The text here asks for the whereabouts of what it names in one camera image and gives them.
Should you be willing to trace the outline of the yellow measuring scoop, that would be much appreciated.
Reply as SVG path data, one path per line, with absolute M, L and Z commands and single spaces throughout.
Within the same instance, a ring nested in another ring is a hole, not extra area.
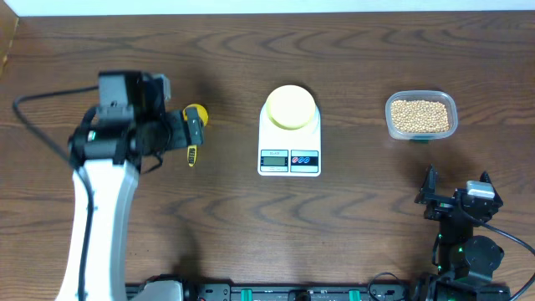
M 187 147 L 187 161 L 189 167 L 196 164 L 197 148 L 204 143 L 204 127 L 207 125 L 209 116 L 207 109 L 199 104 L 188 105 L 182 115 L 188 126 L 190 142 Z

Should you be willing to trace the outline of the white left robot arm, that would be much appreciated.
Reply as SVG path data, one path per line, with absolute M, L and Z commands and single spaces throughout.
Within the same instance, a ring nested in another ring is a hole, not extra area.
M 142 160 L 185 149 L 194 166 L 204 142 L 206 108 L 167 111 L 170 81 L 142 71 L 99 73 L 99 104 L 69 138 L 74 223 L 59 300 L 125 300 L 131 203 Z

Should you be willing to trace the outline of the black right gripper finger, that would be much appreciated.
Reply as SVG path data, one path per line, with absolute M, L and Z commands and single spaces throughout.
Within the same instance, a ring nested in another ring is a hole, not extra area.
M 433 165 L 429 165 L 426 170 L 425 180 L 416 195 L 415 203 L 428 204 L 435 200 L 436 196 L 437 172 Z
M 485 191 L 494 190 L 494 186 L 492 184 L 491 178 L 486 171 L 482 172 L 482 174 L 480 175 L 479 182 L 481 183 L 483 190 Z

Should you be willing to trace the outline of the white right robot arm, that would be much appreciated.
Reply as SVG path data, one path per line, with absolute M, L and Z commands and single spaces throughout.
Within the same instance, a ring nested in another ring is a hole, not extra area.
M 494 283 L 505 252 L 492 239 L 476 235 L 496 214 L 503 201 L 489 175 L 468 181 L 452 196 L 436 192 L 438 172 L 429 166 L 415 203 L 425 206 L 424 218 L 440 223 L 431 262 L 437 273 L 422 274 L 413 287 L 413 300 L 508 300 L 510 288 Z

